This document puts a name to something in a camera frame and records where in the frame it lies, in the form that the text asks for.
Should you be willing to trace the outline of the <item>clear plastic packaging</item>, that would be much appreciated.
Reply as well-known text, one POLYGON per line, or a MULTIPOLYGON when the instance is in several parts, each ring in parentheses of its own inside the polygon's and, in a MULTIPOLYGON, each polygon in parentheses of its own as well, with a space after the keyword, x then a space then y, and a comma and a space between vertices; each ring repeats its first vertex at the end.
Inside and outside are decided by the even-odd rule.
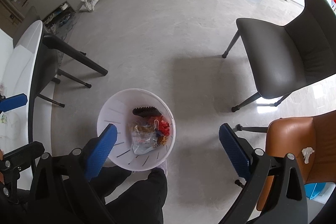
POLYGON ((157 132, 153 122, 136 121, 129 124, 129 132, 132 141, 135 139, 155 139, 157 141, 157 132))

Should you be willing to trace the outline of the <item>black spiky foam piece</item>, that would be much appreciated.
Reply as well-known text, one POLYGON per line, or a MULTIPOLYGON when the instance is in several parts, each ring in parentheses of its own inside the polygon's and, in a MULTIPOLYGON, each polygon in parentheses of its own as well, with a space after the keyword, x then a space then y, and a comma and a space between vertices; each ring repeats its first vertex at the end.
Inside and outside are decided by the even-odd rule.
POLYGON ((162 113, 153 106, 146 106, 146 107, 137 107, 132 110, 133 115, 147 118, 147 117, 160 117, 162 113))

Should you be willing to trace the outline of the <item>red paper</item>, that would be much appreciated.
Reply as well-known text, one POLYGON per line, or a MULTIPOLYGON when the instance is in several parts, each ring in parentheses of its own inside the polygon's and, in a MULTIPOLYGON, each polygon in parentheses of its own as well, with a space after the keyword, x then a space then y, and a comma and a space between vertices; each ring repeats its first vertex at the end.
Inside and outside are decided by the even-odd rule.
POLYGON ((170 124, 164 116, 155 117, 154 125, 155 129, 159 131, 163 136, 170 135, 170 124))

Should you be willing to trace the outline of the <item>light blue face mask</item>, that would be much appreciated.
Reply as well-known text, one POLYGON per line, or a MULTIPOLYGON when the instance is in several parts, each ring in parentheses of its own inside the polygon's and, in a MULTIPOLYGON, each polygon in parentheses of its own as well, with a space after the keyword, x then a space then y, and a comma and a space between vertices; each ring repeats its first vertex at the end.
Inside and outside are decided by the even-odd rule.
POLYGON ((135 139, 132 141, 132 151, 135 155, 144 155, 157 147, 155 139, 135 139))

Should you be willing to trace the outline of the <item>orange brown snack wrapper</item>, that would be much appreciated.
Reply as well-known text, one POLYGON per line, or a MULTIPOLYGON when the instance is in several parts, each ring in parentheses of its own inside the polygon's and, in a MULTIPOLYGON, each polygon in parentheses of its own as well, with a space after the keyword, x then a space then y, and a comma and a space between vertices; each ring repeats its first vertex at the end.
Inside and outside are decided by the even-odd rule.
POLYGON ((169 136, 165 136, 165 135, 158 136, 156 146, 158 147, 160 145, 166 145, 168 139, 169 139, 169 136))

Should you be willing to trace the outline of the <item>white plastic trash bin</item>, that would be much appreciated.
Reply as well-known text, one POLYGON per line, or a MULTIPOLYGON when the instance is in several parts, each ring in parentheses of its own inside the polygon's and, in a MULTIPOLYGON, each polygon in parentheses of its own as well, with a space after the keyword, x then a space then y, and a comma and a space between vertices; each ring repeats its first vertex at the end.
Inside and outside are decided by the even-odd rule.
POLYGON ((112 95, 98 115, 97 135, 109 124, 116 127, 117 137, 108 158, 123 169, 151 170, 165 162, 173 150, 173 113, 152 92, 132 88, 112 95))

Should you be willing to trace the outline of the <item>white round table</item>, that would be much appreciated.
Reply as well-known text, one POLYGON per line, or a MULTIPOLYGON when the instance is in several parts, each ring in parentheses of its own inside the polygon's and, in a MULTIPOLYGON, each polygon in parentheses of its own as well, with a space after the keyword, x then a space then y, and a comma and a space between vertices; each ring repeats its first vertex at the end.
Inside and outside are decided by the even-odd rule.
POLYGON ((32 23, 16 46, 1 31, 1 150, 8 153, 30 143, 29 107, 43 23, 32 23))

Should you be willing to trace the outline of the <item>crumpled white tissue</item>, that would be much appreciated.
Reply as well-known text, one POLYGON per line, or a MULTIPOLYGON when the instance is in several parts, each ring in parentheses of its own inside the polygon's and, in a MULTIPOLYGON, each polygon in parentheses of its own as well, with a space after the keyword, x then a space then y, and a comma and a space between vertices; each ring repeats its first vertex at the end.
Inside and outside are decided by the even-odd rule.
POLYGON ((315 150, 312 147, 306 147, 302 149, 303 160, 305 164, 309 164, 309 158, 315 153, 315 150))

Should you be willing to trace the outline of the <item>orange leather chair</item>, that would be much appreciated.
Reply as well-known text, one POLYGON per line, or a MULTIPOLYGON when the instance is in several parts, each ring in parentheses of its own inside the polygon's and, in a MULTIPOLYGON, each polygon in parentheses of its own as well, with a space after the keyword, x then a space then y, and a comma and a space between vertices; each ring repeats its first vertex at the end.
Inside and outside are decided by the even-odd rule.
POLYGON ((269 156, 284 157, 292 153, 304 184, 335 183, 335 111, 311 117, 280 118, 268 127, 238 124, 235 130, 265 133, 265 151, 269 156), (315 150, 309 164, 304 163, 301 152, 306 147, 315 150))

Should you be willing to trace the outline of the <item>dark grey chair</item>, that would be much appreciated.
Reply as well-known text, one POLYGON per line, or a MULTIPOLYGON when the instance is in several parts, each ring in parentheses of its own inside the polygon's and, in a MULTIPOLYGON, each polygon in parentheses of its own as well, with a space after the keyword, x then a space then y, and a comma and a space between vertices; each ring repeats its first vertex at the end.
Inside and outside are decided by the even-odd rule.
MULTIPOLYGON (((32 6, 27 12, 23 22, 19 25, 16 33, 13 37, 13 46, 15 47, 19 42, 19 39, 24 34, 24 32, 28 29, 28 27, 34 23, 35 21, 40 20, 40 16, 38 15, 36 8, 32 6)), ((87 88, 91 88, 92 85, 86 83, 71 74, 61 70, 58 57, 58 51, 53 49, 48 49, 46 46, 41 45, 42 56, 38 57, 38 61, 42 63, 42 66, 38 69, 37 76, 37 86, 34 91, 35 97, 39 97, 47 102, 58 105, 60 107, 65 107, 65 104, 56 102, 44 95, 41 94, 41 91, 50 83, 54 82, 56 84, 60 83, 60 80, 56 78, 56 75, 64 76, 68 79, 71 79, 74 82, 80 83, 87 88)))

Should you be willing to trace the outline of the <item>black table leg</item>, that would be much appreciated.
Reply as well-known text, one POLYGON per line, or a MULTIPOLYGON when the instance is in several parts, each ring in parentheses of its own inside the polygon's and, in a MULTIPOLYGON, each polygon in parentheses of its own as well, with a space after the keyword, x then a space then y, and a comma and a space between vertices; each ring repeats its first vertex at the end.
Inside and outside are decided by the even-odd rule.
POLYGON ((105 68, 103 68, 93 60, 89 59, 80 51, 74 49, 72 46, 68 45, 66 42, 58 38, 56 35, 44 34, 43 44, 47 46, 49 49, 59 50, 65 55, 72 57, 76 61, 84 64, 85 66, 89 67, 90 69, 93 69, 94 71, 100 73, 103 76, 108 74, 108 71, 105 68))

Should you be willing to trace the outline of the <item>person's black trouser legs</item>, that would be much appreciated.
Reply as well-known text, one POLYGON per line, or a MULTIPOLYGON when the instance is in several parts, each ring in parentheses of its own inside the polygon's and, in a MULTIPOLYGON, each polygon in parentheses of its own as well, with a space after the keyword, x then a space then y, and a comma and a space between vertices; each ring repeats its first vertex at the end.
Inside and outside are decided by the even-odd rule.
POLYGON ((131 171, 104 167, 87 180, 80 164, 40 162, 29 191, 24 223, 163 223, 167 197, 163 168, 134 183, 114 201, 109 196, 131 171))

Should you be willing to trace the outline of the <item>white tote bag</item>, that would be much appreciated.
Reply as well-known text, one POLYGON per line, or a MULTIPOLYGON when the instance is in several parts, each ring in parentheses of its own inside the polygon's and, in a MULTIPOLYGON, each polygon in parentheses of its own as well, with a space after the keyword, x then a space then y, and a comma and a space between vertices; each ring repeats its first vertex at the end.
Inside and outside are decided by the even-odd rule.
POLYGON ((79 11, 93 12, 99 0, 81 0, 79 11))

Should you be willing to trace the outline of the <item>grey chair near bin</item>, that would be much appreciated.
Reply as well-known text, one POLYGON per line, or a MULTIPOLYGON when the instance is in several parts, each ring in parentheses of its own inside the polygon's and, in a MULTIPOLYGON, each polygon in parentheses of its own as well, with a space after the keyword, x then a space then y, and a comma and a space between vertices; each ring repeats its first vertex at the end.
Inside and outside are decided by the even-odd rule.
POLYGON ((277 98, 278 106, 291 93, 335 75, 335 13, 326 0, 304 2, 302 13, 284 26, 236 19, 237 31, 222 57, 241 39, 257 92, 232 112, 259 98, 277 98))

